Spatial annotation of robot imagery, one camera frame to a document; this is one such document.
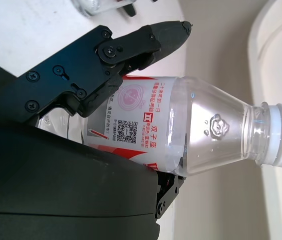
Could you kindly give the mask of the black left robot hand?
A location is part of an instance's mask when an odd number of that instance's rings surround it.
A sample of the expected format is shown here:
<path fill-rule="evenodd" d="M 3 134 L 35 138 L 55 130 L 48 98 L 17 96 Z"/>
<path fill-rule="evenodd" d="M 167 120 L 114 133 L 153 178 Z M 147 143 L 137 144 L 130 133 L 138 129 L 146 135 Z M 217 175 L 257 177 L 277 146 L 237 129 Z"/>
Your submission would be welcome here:
<path fill-rule="evenodd" d="M 122 7 L 122 9 L 125 11 L 125 13 L 129 16 L 129 17 L 134 17 L 136 16 L 136 10 L 134 8 L 133 3 L 127 4 L 125 6 Z"/>

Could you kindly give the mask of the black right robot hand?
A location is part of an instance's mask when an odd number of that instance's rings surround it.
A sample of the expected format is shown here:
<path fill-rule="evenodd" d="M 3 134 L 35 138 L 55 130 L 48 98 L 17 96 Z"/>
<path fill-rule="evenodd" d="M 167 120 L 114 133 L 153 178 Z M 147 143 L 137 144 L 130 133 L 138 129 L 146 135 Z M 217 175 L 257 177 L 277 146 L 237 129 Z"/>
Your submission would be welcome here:
<path fill-rule="evenodd" d="M 100 25 L 26 71 L 0 67 L 0 240 L 156 240 L 184 183 L 38 128 L 55 108 L 91 115 L 123 78 L 188 39 L 188 21 L 113 39 Z"/>

